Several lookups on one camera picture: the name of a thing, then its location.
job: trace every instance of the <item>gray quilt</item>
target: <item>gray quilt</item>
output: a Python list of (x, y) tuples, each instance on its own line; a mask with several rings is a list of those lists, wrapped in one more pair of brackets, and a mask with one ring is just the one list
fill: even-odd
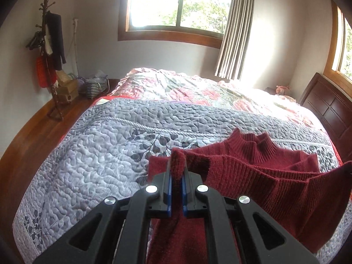
[[(130, 197), (145, 186), (150, 156), (219, 142), (235, 128), (268, 132), (282, 148), (316, 153), (322, 172), (338, 167), (329, 138), (318, 130), (230, 109), (114, 99), (88, 109), (34, 176), (13, 221), (23, 259), (32, 263), (105, 197)], [(334, 236), (317, 254), (322, 264), (351, 229), (349, 203)]]

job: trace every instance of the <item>wooden headboard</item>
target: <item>wooden headboard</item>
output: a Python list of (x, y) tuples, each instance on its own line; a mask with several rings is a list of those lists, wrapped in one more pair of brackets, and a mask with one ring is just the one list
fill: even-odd
[(316, 73), (304, 91), (300, 104), (318, 117), (342, 161), (352, 160), (352, 102)]

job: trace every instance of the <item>red bag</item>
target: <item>red bag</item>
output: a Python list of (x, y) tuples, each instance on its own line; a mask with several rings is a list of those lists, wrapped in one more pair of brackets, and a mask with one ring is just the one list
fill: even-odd
[(52, 64), (51, 57), (45, 58), (44, 55), (41, 55), (40, 57), (37, 58), (37, 77), (38, 77), (39, 86), (41, 88), (47, 88), (50, 86), (50, 84), (48, 84), (48, 78), (46, 76), (46, 74), (47, 74), (46, 73), (47, 61), (48, 61), (50, 80), (51, 80), (52, 84), (54, 84), (57, 80), (56, 71), (55, 71), (54, 66)]

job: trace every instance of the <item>curtain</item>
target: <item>curtain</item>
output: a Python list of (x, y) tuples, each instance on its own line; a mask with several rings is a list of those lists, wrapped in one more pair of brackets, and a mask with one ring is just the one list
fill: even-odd
[(254, 0), (231, 0), (215, 76), (240, 79), (251, 31)]

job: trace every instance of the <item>basket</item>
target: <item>basket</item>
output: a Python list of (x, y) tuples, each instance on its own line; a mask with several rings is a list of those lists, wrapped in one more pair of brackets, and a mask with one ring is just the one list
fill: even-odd
[(106, 80), (106, 82), (85, 81), (87, 97), (93, 99), (94, 97), (98, 96), (100, 93), (104, 92), (104, 90), (108, 86), (108, 83), (108, 79)]

